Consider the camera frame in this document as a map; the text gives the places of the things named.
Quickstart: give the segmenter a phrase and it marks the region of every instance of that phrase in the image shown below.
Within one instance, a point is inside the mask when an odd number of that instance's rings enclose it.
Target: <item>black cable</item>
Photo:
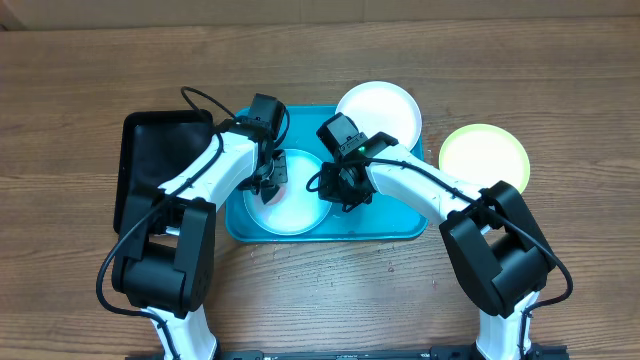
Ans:
[[[227,114],[229,114],[232,118],[234,118],[234,119],[236,118],[235,114],[233,114],[231,111],[229,111],[226,107],[224,107],[222,104],[220,104],[217,100],[215,100],[211,96],[201,92],[200,90],[197,90],[197,89],[194,89],[194,88],[190,88],[190,87],[187,87],[187,86],[183,86],[180,89],[180,93],[182,94],[182,97],[187,101],[187,103],[191,106],[191,108],[200,117],[202,117],[203,120],[210,121],[210,119],[193,103],[193,101],[191,101],[191,99],[189,99],[189,97],[186,94],[186,91],[196,93],[196,94],[198,94],[198,95],[210,100],[211,102],[216,104],[218,107],[220,107],[222,110],[224,110]],[[178,352],[177,352],[177,350],[175,348],[175,344],[173,343],[173,339],[171,337],[171,333],[169,332],[169,328],[167,327],[166,322],[164,320],[162,320],[162,318],[159,315],[154,314],[154,313],[148,313],[148,312],[144,312],[144,311],[140,311],[140,310],[122,309],[122,308],[118,308],[118,307],[115,307],[115,306],[111,305],[107,301],[107,299],[104,297],[104,293],[102,291],[102,283],[104,282],[104,276],[105,276],[105,274],[107,272],[107,269],[109,268],[109,264],[111,263],[111,261],[115,257],[115,255],[118,252],[118,250],[125,243],[125,241],[127,241],[131,237],[131,234],[133,234],[135,231],[137,231],[138,228],[140,228],[140,226],[142,226],[142,224],[145,224],[149,220],[149,218],[151,216],[153,216],[156,212],[158,212],[159,210],[164,208],[173,199],[175,199],[178,196],[178,194],[182,193],[184,190],[186,190],[191,185],[193,185],[193,183],[196,182],[196,180],[198,180],[198,178],[200,176],[202,176],[207,170],[209,170],[209,168],[211,168],[211,166],[218,160],[218,158],[222,154],[223,145],[224,144],[223,144],[222,135],[220,135],[220,132],[216,131],[215,135],[216,135],[216,137],[218,139],[218,144],[219,145],[218,145],[218,149],[216,150],[216,153],[213,155],[211,160],[209,160],[200,170],[198,170],[192,177],[187,179],[175,191],[171,192],[168,195],[165,195],[165,197],[158,204],[156,204],[154,207],[152,207],[151,210],[149,210],[142,217],[142,219],[140,219],[126,234],[124,234],[124,236],[122,236],[120,238],[120,240],[115,244],[115,246],[111,249],[111,251],[109,252],[107,257],[102,262],[102,266],[100,266],[100,270],[98,271],[98,277],[96,279],[96,296],[98,297],[98,301],[100,302],[102,307],[104,307],[106,310],[108,310],[108,311],[110,311],[112,313],[115,313],[115,314],[144,317],[144,318],[151,319],[151,320],[157,322],[158,323],[158,327],[162,328],[162,332],[164,333],[164,336],[167,339],[167,345],[169,346],[169,350],[171,351],[171,355],[173,356],[174,360],[179,360],[180,359],[180,354],[178,354]]]
[[[284,128],[284,132],[282,133],[282,136],[280,136],[278,140],[276,140],[276,142],[273,143],[274,149],[277,149],[278,146],[282,144],[282,142],[284,141],[284,138],[287,137],[287,132],[289,132],[289,125],[291,124],[291,116],[289,116],[289,110],[287,109],[286,106],[284,108],[284,114],[287,116],[287,126]]]
[[[531,243],[533,243],[533,245],[536,246],[536,248],[538,248],[539,251],[541,251],[542,253],[544,253],[547,257],[549,257],[555,264],[556,266],[558,266],[558,268],[560,269],[560,272],[562,272],[562,275],[564,276],[566,282],[567,282],[567,289],[565,290],[565,292],[557,297],[548,299],[548,300],[544,300],[544,301],[539,301],[533,305],[530,305],[528,307],[526,307],[523,311],[522,311],[522,321],[520,324],[520,344],[518,345],[518,347],[520,348],[520,357],[522,359],[525,358],[525,353],[524,353],[524,337],[525,337],[525,328],[526,328],[526,320],[527,318],[530,316],[531,311],[537,309],[537,308],[541,308],[544,306],[549,306],[549,305],[553,305],[553,304],[557,304],[560,303],[566,299],[569,298],[569,296],[571,296],[571,293],[573,292],[573,278],[571,277],[571,273],[569,272],[569,270],[567,269],[567,267],[564,265],[564,263],[562,263],[562,261],[555,255],[553,254],[551,251],[549,251],[546,247],[542,246],[542,244],[540,244],[540,242],[538,242],[538,240],[536,240],[533,236],[529,235],[528,233],[526,233],[524,230],[520,229],[518,226],[516,226],[515,224],[513,224],[512,222],[510,222],[509,220],[505,219],[502,215],[498,214],[497,211],[481,204],[480,202],[478,202],[477,200],[474,200],[472,198],[470,198],[469,196],[463,194],[462,192],[460,192],[460,190],[456,189],[455,187],[447,184],[446,182],[442,181],[441,179],[439,179],[437,176],[431,174],[430,172],[424,170],[423,168],[416,166],[414,164],[408,163],[406,161],[396,161],[396,160],[388,160],[388,159],[360,159],[360,160],[351,160],[351,161],[345,161],[345,162],[341,162],[338,164],[334,164],[335,167],[339,167],[339,168],[345,168],[348,166],[353,166],[353,165],[369,165],[371,163],[380,163],[380,164],[387,164],[387,165],[396,165],[396,166],[400,166],[402,168],[407,168],[407,169],[411,169],[413,171],[418,172],[419,174],[427,177],[429,180],[435,182],[436,184],[438,184],[438,186],[442,187],[443,189],[445,189],[446,191],[450,192],[451,194],[453,194],[454,196],[468,202],[469,204],[472,204],[480,209],[482,209],[485,213],[487,213],[489,216],[493,217],[494,219],[500,221],[505,227],[517,232],[519,235],[527,238],[527,240],[531,241]],[[311,189],[311,183],[317,179],[319,176],[321,176],[323,170],[318,171],[316,174],[314,174],[311,179],[309,179],[309,181],[307,182],[307,190],[308,191],[318,191],[319,188],[315,188],[315,189]]]

